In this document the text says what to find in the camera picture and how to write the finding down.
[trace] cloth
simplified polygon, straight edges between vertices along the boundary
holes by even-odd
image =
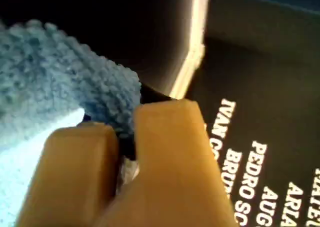
[[[51,23],[0,24],[0,151],[84,108],[92,121],[133,133],[135,72],[79,44]]]

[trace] black surface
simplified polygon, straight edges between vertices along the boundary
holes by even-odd
[[[221,100],[236,102],[218,159],[222,166],[228,149],[242,153],[231,200],[243,200],[239,188],[252,142],[267,144],[247,226],[258,226],[264,186],[278,194],[272,226],[280,226],[289,182],[303,190],[297,226],[305,226],[315,169],[320,168],[320,68],[218,40],[207,41],[206,47],[186,96],[198,101],[209,137]]]

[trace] blue microfiber cloth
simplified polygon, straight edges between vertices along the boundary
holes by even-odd
[[[120,138],[126,138],[133,134],[140,88],[134,71],[98,56],[54,24],[43,27],[31,20],[25,26],[7,28],[0,23],[0,226],[12,224],[2,216],[10,205],[17,205],[10,203],[9,196],[21,190],[12,188],[25,189],[29,184],[18,179],[15,171],[21,169],[12,168],[19,160],[8,160],[6,151],[23,158],[24,149],[15,150],[17,145],[51,130],[79,108],[92,121],[109,124]],[[8,189],[7,181],[15,182],[12,178],[19,183]],[[16,212],[17,207],[9,213],[13,219]]]

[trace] dark cover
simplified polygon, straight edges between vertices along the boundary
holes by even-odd
[[[207,43],[198,101],[241,226],[320,226],[320,68]]]

